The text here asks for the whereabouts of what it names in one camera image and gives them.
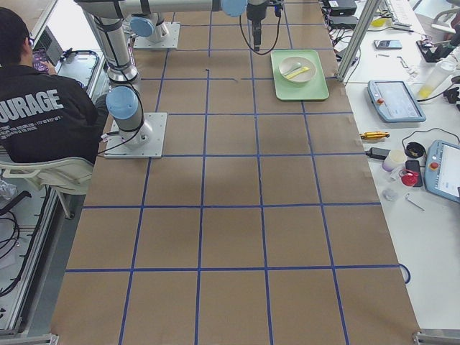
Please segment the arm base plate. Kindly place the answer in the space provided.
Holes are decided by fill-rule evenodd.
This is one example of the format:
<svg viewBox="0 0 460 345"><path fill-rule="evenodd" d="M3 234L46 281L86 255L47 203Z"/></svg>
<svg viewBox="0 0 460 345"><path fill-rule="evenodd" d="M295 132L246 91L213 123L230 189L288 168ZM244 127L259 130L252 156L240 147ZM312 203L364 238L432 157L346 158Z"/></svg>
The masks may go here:
<svg viewBox="0 0 460 345"><path fill-rule="evenodd" d="M153 25L143 18L131 21L131 29L135 33L135 50L176 49L180 34L179 22L163 22Z"/></svg>
<svg viewBox="0 0 460 345"><path fill-rule="evenodd" d="M136 114L130 119L114 118L104 157L108 159L161 158L167 124L167 113L143 114L143 123Z"/></svg>

